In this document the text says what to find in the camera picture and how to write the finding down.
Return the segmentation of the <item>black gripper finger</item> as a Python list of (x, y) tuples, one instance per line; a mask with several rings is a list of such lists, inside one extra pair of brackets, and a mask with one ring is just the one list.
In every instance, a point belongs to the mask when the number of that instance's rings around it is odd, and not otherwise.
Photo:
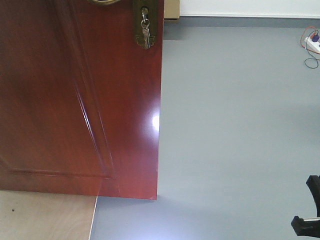
[(311, 195), (313, 197), (317, 217), (320, 216), (320, 177), (318, 175), (310, 175), (306, 181)]
[(291, 221), (291, 226), (297, 236), (319, 237), (320, 218), (300, 218), (295, 216)]

